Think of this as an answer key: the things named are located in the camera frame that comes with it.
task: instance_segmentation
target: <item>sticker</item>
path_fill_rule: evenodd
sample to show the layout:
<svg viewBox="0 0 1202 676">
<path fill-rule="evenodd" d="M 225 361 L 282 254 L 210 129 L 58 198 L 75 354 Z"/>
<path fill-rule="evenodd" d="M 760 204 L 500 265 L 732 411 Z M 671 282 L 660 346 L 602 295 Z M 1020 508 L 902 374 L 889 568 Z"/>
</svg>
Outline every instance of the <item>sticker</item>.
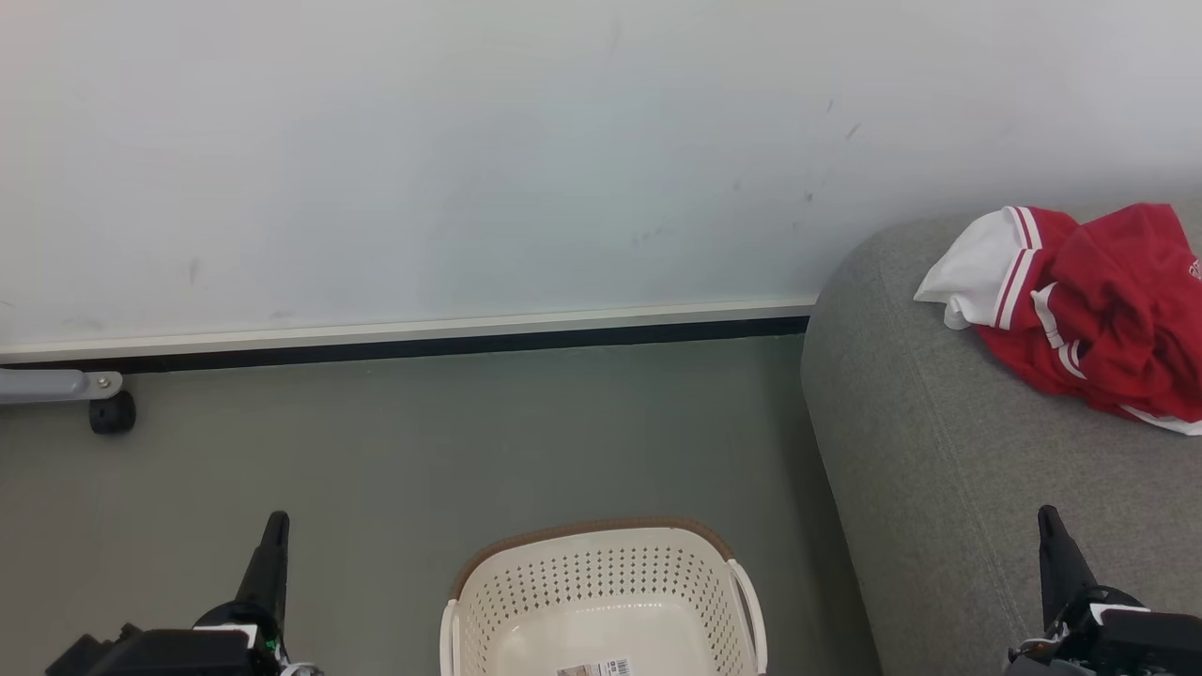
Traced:
<svg viewBox="0 0 1202 676">
<path fill-rule="evenodd" d="M 629 659 L 611 659 L 596 664 L 582 664 L 560 669 L 555 676 L 632 676 Z"/>
</svg>

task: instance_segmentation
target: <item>fabric upholstery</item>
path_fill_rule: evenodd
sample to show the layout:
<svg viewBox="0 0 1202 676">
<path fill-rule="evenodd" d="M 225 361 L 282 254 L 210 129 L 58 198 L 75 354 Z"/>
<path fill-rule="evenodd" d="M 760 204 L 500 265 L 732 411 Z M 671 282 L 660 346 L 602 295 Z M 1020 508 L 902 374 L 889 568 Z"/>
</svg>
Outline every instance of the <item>fabric upholstery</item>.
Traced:
<svg viewBox="0 0 1202 676">
<path fill-rule="evenodd" d="M 1174 207 L 1202 251 L 1202 201 Z M 805 336 L 805 399 L 886 676 L 999 674 L 1042 633 L 1042 504 L 1099 582 L 1202 615 L 1202 438 L 1035 392 L 912 300 L 976 215 L 874 236 Z"/>
</svg>

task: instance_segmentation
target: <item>clothing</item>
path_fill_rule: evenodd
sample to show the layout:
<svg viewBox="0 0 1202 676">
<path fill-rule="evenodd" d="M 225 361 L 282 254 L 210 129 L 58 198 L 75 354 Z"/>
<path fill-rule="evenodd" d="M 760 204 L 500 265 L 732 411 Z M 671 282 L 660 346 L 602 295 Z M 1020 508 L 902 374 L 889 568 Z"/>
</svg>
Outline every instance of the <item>clothing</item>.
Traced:
<svg viewBox="0 0 1202 676">
<path fill-rule="evenodd" d="M 1085 225 L 1006 207 L 974 221 L 916 301 L 976 325 L 1035 389 L 1185 434 L 1202 434 L 1202 279 L 1166 204 Z"/>
</svg>

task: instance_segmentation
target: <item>floor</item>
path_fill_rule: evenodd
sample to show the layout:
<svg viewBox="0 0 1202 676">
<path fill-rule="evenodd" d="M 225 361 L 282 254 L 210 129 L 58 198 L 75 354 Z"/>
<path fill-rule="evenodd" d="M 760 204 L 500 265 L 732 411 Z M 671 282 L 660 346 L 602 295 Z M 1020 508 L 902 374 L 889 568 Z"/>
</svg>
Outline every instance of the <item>floor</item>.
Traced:
<svg viewBox="0 0 1202 676">
<path fill-rule="evenodd" d="M 189 627 L 292 516 L 286 638 L 332 676 L 438 674 L 458 567 L 578 520 L 679 515 L 760 592 L 769 674 L 876 658 L 798 383 L 801 337 L 135 375 L 137 428 L 0 409 L 0 654 Z M 581 499 L 581 496 L 595 496 Z"/>
</svg>

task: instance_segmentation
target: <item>white plastic basket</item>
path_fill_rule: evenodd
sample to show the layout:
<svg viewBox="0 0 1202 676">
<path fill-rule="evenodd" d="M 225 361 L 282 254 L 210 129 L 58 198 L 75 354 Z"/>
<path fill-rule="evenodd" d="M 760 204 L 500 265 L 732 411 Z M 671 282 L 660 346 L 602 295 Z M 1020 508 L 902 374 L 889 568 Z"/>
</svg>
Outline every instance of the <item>white plastic basket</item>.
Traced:
<svg viewBox="0 0 1202 676">
<path fill-rule="evenodd" d="M 442 676 L 752 676 L 768 668 L 755 588 L 730 547 L 679 518 L 502 540 L 459 573 Z"/>
</svg>

